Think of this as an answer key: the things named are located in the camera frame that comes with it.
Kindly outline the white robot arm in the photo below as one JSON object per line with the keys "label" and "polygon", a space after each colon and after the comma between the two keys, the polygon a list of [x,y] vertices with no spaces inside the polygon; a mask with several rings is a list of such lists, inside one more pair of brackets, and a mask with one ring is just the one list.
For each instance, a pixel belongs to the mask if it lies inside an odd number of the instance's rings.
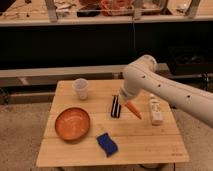
{"label": "white robot arm", "polygon": [[213,93],[164,78],[155,73],[156,69],[157,62],[151,55],[143,55],[126,65],[119,103],[125,105],[145,90],[213,128]]}

